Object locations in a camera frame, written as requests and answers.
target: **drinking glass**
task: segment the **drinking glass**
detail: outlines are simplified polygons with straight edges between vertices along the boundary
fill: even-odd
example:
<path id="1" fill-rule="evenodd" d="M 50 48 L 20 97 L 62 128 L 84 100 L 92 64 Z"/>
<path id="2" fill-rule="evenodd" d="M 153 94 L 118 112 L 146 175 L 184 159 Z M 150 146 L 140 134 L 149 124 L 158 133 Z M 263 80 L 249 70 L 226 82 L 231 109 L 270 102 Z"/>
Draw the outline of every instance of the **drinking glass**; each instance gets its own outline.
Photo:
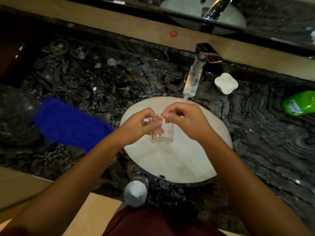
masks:
<path id="1" fill-rule="evenodd" d="M 174 124 L 166 123 L 165 119 L 160 115 L 156 114 L 149 118 L 150 122 L 162 121 L 162 126 L 151 133 L 151 142 L 153 143 L 172 143 L 174 138 Z"/>

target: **faucet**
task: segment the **faucet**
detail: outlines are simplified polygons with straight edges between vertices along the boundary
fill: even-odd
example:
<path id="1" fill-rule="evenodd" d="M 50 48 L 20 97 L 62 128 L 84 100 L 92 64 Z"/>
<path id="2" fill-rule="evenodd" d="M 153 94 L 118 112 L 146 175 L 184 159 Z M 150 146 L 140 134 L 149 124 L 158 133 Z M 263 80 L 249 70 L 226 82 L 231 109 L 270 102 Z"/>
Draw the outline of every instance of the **faucet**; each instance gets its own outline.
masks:
<path id="1" fill-rule="evenodd" d="M 188 95 L 189 97 L 196 95 L 202 69 L 207 61 L 209 63 L 220 63 L 223 59 L 208 43 L 197 44 L 195 62 L 190 67 L 183 91 L 184 95 Z"/>
<path id="2" fill-rule="evenodd" d="M 232 0 L 216 0 L 215 3 L 209 9 L 205 8 L 205 15 L 202 14 L 203 19 L 217 21 L 222 12 L 225 10 L 228 4 L 230 4 Z"/>

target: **green bottle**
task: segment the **green bottle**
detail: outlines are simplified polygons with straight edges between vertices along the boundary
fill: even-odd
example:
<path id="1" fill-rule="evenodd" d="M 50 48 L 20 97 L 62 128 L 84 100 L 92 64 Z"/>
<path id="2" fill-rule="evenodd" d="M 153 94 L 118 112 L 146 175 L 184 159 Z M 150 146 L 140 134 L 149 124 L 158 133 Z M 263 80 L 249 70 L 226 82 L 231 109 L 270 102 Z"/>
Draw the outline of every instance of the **green bottle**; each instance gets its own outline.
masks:
<path id="1" fill-rule="evenodd" d="M 283 110 L 291 116 L 300 116 L 315 112 L 315 91 L 304 91 L 286 98 Z"/>

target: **fingernail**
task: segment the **fingernail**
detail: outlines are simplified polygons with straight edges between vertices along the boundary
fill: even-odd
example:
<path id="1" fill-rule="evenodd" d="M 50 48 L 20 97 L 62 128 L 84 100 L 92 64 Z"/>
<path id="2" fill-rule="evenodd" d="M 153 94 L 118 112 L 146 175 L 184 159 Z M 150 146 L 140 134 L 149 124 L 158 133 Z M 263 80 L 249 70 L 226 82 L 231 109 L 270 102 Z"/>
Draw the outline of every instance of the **fingernail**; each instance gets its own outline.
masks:
<path id="1" fill-rule="evenodd" d="M 163 124 L 162 121 L 156 121 L 154 125 L 155 125 L 155 126 L 161 126 L 162 124 Z"/>
<path id="2" fill-rule="evenodd" d="M 163 118 L 168 118 L 168 114 L 167 113 L 162 113 L 162 117 Z"/>

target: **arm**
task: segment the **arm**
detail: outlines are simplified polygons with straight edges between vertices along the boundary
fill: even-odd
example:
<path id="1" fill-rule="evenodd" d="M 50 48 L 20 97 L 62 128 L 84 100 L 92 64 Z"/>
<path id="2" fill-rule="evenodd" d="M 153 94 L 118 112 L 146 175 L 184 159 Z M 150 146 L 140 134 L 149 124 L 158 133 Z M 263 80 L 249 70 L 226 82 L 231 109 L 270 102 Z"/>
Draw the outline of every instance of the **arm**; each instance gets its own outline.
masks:
<path id="1" fill-rule="evenodd" d="M 293 211 L 251 173 L 213 130 L 198 105 L 174 103 L 162 116 L 201 144 L 252 235 L 312 235 Z"/>
<path id="2" fill-rule="evenodd" d="M 6 228 L 23 228 L 30 236 L 62 235 L 116 153 L 162 125 L 145 125 L 144 119 L 149 116 L 154 116 L 151 108 L 132 115 L 38 195 Z"/>

